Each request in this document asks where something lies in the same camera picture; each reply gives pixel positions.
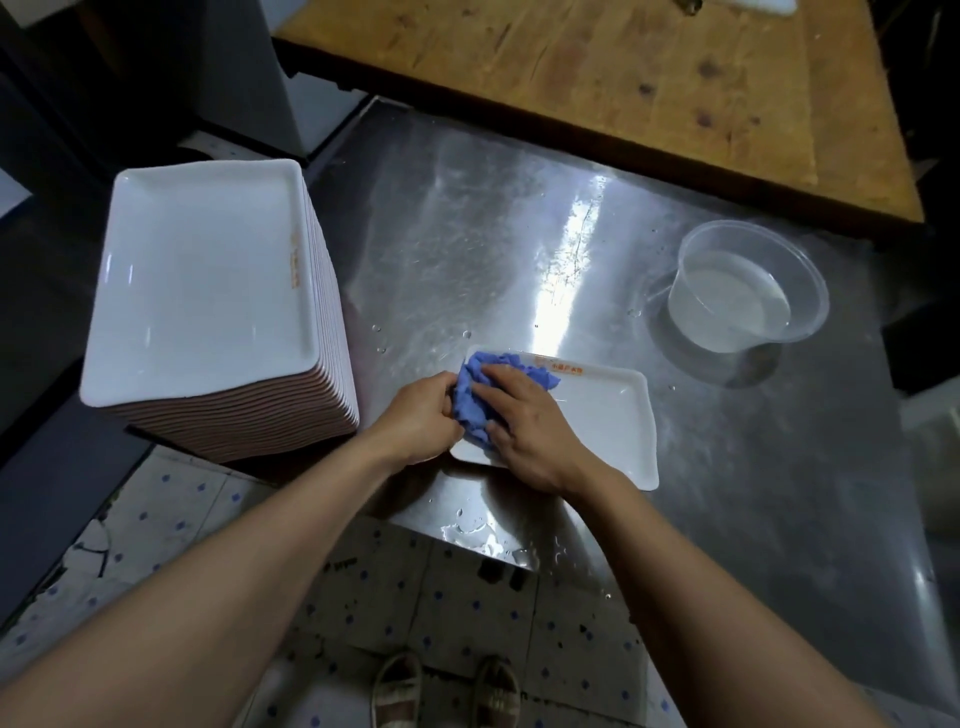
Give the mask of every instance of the blue cloth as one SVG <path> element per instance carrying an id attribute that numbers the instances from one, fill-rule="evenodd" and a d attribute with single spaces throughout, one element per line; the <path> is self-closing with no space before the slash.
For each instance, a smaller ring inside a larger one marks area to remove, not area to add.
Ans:
<path id="1" fill-rule="evenodd" d="M 490 435 L 487 434 L 487 421 L 490 419 L 503 422 L 496 411 L 479 397 L 474 396 L 470 385 L 479 381 L 491 387 L 498 385 L 480 371 L 484 364 L 509 364 L 521 370 L 533 379 L 543 389 L 553 389 L 560 384 L 560 379 L 546 371 L 544 367 L 530 367 L 520 364 L 520 357 L 515 353 L 488 353 L 477 352 L 464 362 L 457 376 L 457 384 L 453 388 L 453 417 L 464 426 L 467 436 L 485 449 L 491 446 Z"/>

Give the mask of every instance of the stainless steel table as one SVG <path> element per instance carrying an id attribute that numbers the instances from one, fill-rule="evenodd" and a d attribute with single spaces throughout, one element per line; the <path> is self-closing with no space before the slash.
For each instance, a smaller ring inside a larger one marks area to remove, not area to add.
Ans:
<path id="1" fill-rule="evenodd" d="M 311 194 L 361 426 L 405 382 L 459 368 L 474 343 L 639 370 L 661 512 L 851 679 L 955 707 L 868 244 L 383 104 Z M 679 337 L 662 302 L 681 238 L 724 217 L 809 252 L 830 293 L 818 334 L 740 357 Z M 616 595 L 577 515 L 508 473 L 444 457 L 385 499 L 393 522 Z"/>

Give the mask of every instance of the sandal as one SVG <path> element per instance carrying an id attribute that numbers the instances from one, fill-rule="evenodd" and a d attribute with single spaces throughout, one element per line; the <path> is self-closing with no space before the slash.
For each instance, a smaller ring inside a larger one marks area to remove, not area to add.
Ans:
<path id="1" fill-rule="evenodd" d="M 499 657 L 488 657 L 477 670 L 470 728 L 516 728 L 520 723 L 520 684 Z"/>
<path id="2" fill-rule="evenodd" d="M 387 660 L 373 680 L 370 725 L 373 728 L 417 728 L 423 667 L 413 652 Z"/>

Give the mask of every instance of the person's right hand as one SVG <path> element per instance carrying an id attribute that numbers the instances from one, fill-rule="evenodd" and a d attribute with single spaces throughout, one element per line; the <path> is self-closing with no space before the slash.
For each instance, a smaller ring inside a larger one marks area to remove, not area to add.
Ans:
<path id="1" fill-rule="evenodd" d="M 473 392 L 510 427 L 490 421 L 487 432 L 513 473 L 539 491 L 575 496 L 588 470 L 602 464 L 570 429 L 550 393 L 506 364 L 488 364 L 483 373 L 503 389 L 473 383 Z"/>

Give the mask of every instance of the clear plastic bowl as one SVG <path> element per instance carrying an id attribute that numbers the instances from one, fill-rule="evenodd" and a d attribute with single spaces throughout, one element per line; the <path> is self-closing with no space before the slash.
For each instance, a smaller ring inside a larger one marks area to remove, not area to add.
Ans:
<path id="1" fill-rule="evenodd" d="M 681 243 L 667 307 L 694 344 L 731 353 L 805 339 L 827 319 L 830 301 L 800 248 L 759 225 L 718 220 Z"/>

